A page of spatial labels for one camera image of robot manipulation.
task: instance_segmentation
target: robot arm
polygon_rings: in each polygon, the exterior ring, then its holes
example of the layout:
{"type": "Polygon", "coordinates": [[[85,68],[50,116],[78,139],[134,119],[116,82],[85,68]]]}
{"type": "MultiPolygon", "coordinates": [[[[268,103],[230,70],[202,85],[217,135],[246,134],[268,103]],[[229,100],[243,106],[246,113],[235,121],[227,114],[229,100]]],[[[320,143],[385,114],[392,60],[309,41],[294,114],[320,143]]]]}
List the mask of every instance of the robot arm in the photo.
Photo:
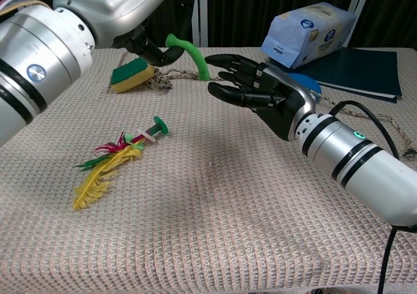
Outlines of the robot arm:
{"type": "Polygon", "coordinates": [[[302,153],[385,222],[417,226],[417,173],[333,115],[315,112],[315,99],[274,66],[239,55],[213,55],[208,64],[238,87],[211,82],[208,91],[251,108],[281,139],[298,140],[302,153]]]}
{"type": "MultiPolygon", "coordinates": [[[[184,52],[162,52],[150,41],[145,20],[164,0],[53,0],[54,10],[31,5],[0,23],[0,146],[67,87],[89,71],[95,48],[126,48],[153,66],[184,52]]],[[[185,39],[194,0],[175,0],[185,39]]]]}

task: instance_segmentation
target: white plastic bag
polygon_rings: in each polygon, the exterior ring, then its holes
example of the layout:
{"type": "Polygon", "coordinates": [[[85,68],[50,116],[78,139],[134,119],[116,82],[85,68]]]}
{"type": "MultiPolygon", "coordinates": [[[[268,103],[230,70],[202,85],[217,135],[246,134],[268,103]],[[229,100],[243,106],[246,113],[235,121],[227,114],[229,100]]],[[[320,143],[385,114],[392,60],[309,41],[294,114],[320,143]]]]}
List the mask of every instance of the white plastic bag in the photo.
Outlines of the white plastic bag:
{"type": "Polygon", "coordinates": [[[261,50],[287,68],[302,66],[340,49],[356,16],[318,3],[276,16],[261,50]]]}

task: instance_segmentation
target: table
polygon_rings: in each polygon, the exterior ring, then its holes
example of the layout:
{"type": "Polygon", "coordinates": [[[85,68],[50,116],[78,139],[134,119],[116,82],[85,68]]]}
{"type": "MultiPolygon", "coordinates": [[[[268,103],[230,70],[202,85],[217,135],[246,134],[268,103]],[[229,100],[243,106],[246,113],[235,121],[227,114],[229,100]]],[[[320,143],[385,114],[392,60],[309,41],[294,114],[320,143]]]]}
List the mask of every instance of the table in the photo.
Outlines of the table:
{"type": "MultiPolygon", "coordinates": [[[[398,54],[398,104],[324,94],[391,115],[415,146],[417,52],[382,50],[398,54]]],[[[266,59],[257,48],[201,51],[266,59]]],[[[94,51],[90,73],[1,148],[0,292],[376,293],[389,226],[320,173],[297,142],[215,99],[205,82],[113,93],[111,71],[123,54],[94,51]],[[85,177],[74,166],[122,131],[148,128],[155,115],[170,135],[124,165],[98,202],[74,211],[73,189],[85,177]]],[[[172,67],[196,70],[187,54],[172,67]]],[[[339,118],[388,149],[371,121],[339,118]]],[[[400,135],[384,124],[402,151],[400,135]]],[[[417,168],[417,160],[406,163],[417,168]]],[[[416,282],[417,236],[398,233],[385,293],[416,293],[416,282]]]]}

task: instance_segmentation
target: blue object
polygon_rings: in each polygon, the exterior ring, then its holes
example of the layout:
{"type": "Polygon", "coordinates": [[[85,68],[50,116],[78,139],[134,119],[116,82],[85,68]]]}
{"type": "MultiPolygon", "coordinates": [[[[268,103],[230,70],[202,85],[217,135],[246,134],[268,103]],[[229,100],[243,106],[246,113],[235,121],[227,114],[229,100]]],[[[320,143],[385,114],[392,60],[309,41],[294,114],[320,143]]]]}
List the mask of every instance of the blue object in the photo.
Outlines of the blue object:
{"type": "Polygon", "coordinates": [[[312,92],[315,96],[316,101],[320,102],[321,87],[314,79],[311,79],[310,77],[304,74],[288,74],[288,75],[290,75],[292,79],[294,79],[299,84],[301,84],[306,89],[308,89],[310,92],[312,92]]]}

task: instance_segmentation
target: green handle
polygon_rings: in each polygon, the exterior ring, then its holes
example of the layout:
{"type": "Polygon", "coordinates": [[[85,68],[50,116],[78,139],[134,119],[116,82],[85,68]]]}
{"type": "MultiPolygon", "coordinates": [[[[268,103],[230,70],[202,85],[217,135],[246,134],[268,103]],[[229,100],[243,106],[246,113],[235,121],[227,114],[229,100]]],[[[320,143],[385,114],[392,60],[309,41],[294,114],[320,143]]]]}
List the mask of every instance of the green handle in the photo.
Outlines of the green handle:
{"type": "Polygon", "coordinates": [[[190,54],[195,65],[197,66],[198,78],[202,81],[208,81],[210,79],[210,72],[207,68],[207,63],[204,60],[204,57],[201,55],[198,48],[196,48],[193,44],[189,43],[188,41],[176,38],[176,36],[172,33],[168,34],[165,44],[167,48],[172,48],[173,46],[176,46],[178,48],[183,48],[184,50],[186,50],[186,52],[190,54]]]}

